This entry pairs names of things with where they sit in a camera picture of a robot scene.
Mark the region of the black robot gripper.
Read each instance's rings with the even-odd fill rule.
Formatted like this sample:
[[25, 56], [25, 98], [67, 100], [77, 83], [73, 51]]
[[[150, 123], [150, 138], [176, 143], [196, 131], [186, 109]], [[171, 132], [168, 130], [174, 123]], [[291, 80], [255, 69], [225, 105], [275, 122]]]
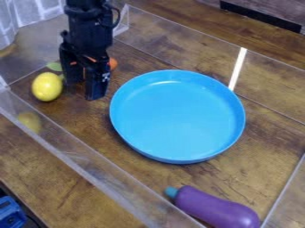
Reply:
[[60, 32], [60, 66], [64, 84], [75, 85], [85, 75], [84, 97], [104, 97], [111, 77], [107, 49], [113, 43], [115, 7], [108, 0], [65, 0], [68, 29]]

